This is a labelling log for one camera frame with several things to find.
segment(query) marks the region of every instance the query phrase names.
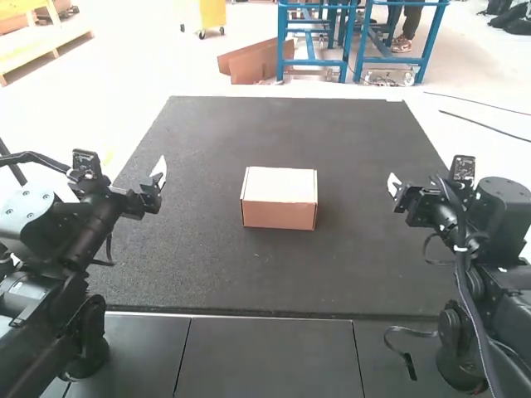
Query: person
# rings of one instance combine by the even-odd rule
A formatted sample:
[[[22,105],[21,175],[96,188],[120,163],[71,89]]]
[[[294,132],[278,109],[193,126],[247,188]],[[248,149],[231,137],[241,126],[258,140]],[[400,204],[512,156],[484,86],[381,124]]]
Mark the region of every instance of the person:
[[[402,13],[402,6],[388,6],[389,8],[389,17],[387,23],[389,23],[390,18],[392,18],[392,7],[396,9],[397,15],[400,16]],[[404,16],[406,21],[402,28],[402,34],[399,37],[392,39],[391,51],[402,54],[412,50],[413,38],[417,32],[417,28],[421,23],[422,15],[422,6],[405,6],[404,7]]]

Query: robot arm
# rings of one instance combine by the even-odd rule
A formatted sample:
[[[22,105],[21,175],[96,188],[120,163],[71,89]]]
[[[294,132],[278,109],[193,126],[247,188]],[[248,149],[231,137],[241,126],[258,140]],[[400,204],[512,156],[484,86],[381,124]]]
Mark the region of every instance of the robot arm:
[[[461,301],[441,312],[436,362],[459,391],[490,387],[494,398],[531,396],[531,268],[519,259],[531,225],[531,192],[506,178],[483,178],[475,160],[456,156],[445,180],[387,186],[406,223],[429,227],[455,254]]]
[[[103,264],[94,257],[121,216],[158,213],[165,181],[163,158],[136,193],[112,187],[96,153],[76,149],[72,167],[39,153],[0,157],[0,167],[26,162],[67,175],[80,202],[25,183],[0,211],[0,396],[9,398],[37,397],[57,376],[81,379],[103,366],[105,300],[87,293],[86,269]]]

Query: blue metal cart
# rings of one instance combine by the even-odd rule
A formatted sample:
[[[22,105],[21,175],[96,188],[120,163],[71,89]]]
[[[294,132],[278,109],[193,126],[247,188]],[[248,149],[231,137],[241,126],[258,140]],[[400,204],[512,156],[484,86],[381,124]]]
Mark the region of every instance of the blue metal cart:
[[[348,57],[350,55],[350,46],[352,43],[352,36],[354,31],[354,19],[349,18],[346,24],[346,34],[344,35],[343,56],[341,60],[318,60],[315,56],[314,39],[323,40],[328,39],[328,48],[334,47],[334,35],[336,28],[336,21],[338,10],[349,10],[352,14],[355,13],[357,4],[350,3],[349,0],[320,0],[319,4],[305,3],[305,2],[289,2],[288,0],[279,0],[278,2],[278,58],[276,67],[276,79],[282,81],[284,79],[284,68],[286,66],[322,66],[322,67],[338,67],[339,68],[339,82],[344,83],[347,78]],[[309,10],[319,9],[319,18],[312,18]],[[289,10],[301,10],[304,18],[290,19]],[[326,18],[323,18],[323,10],[327,10]],[[300,27],[300,25],[314,25],[318,27]],[[288,32],[304,33],[306,40],[306,47],[308,50],[307,59],[286,60],[283,55],[283,42],[287,37]]]
[[[439,31],[439,26],[441,25],[442,16],[444,14],[446,6],[449,3],[449,0],[438,0],[437,2],[367,0],[363,23],[361,24],[361,26],[355,27],[355,30],[357,30],[356,28],[359,28],[361,30],[361,38],[358,54],[356,55],[356,64],[354,67],[353,80],[357,83],[361,80],[364,63],[367,62],[373,64],[405,64],[412,66],[413,73],[411,74],[411,77],[414,76],[414,80],[411,81],[411,84],[421,83],[424,79],[424,75],[426,74],[426,68],[430,60],[431,51],[433,50],[433,46],[435,44],[435,39]],[[374,5],[391,6],[392,15],[389,18],[390,23],[371,24],[371,13]],[[397,25],[398,18],[400,17],[399,11],[401,9],[401,6],[437,7],[433,20],[431,22],[431,27],[428,33],[428,37],[426,39],[426,44],[424,45],[424,51],[422,52],[422,57],[420,58],[395,56],[388,48],[391,45],[395,27]],[[379,35],[381,33],[387,33],[387,37],[381,38]],[[367,39],[371,40],[371,42],[379,50],[381,56],[365,56]]]

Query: blue metal frame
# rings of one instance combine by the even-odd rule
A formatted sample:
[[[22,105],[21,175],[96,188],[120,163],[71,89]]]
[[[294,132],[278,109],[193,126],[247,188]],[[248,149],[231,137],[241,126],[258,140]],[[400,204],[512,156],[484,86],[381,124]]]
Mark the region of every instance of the blue metal frame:
[[[431,51],[435,44],[435,39],[441,26],[442,16],[446,9],[446,6],[450,3],[450,0],[438,0],[437,2],[405,2],[405,1],[381,1],[381,0],[367,0],[365,6],[365,18],[361,26],[361,38],[356,55],[356,66],[354,68],[355,82],[359,82],[362,76],[363,63],[370,62],[374,64],[408,64],[419,66],[419,71],[415,75],[415,83],[419,84],[424,79],[426,74],[426,68],[430,60]],[[401,57],[394,56],[388,49],[391,45],[391,40],[394,35],[395,26],[399,18],[398,12],[394,11],[391,20],[391,24],[387,26],[387,31],[384,31],[380,26],[371,25],[371,12],[373,5],[391,6],[391,9],[397,10],[401,6],[418,6],[418,7],[437,7],[433,21],[431,22],[430,32],[424,45],[424,51],[421,58],[413,57]],[[388,32],[387,39],[385,41],[378,37],[378,32]],[[367,39],[370,39],[373,44],[378,48],[382,56],[365,56],[365,48],[367,45]]]
[[[334,48],[335,27],[338,11],[344,9],[356,9],[357,5],[351,5],[349,0],[319,0],[319,4],[301,2],[290,2],[288,0],[279,0],[278,2],[278,46],[277,46],[277,65],[276,65],[276,79],[282,81],[284,79],[285,66],[335,66],[339,67],[339,82],[344,83],[347,79],[348,57],[350,55],[350,47],[352,44],[352,36],[354,32],[354,19],[349,18],[346,27],[346,35],[344,35],[343,57],[341,60],[318,60],[315,57],[314,38],[312,33],[326,34],[329,39],[328,48]],[[313,19],[309,10],[319,9],[319,18]],[[289,10],[302,10],[304,19],[290,20]],[[323,10],[327,10],[326,17],[323,17]],[[323,28],[298,28],[289,27],[290,24],[316,24],[323,25]],[[283,49],[284,40],[288,32],[304,33],[306,39],[306,48],[308,50],[308,58],[304,60],[285,60]]]

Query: black bag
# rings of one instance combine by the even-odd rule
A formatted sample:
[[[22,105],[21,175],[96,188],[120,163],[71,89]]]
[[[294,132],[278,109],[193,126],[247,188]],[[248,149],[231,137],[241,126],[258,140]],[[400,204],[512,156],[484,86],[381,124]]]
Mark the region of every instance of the black bag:
[[[489,5],[483,13],[489,15],[501,15],[511,8],[512,2],[513,0],[489,0]]]
[[[515,19],[520,19],[525,17],[525,13],[528,9],[528,4],[526,2],[522,2],[520,4],[517,4],[516,6],[512,7],[507,12],[504,12],[500,16],[496,18],[492,18],[489,22],[489,25],[492,27],[497,27],[499,29],[506,27],[510,22],[514,21]]]
[[[504,31],[511,35],[531,36],[531,21],[526,19],[515,19],[504,28]]]

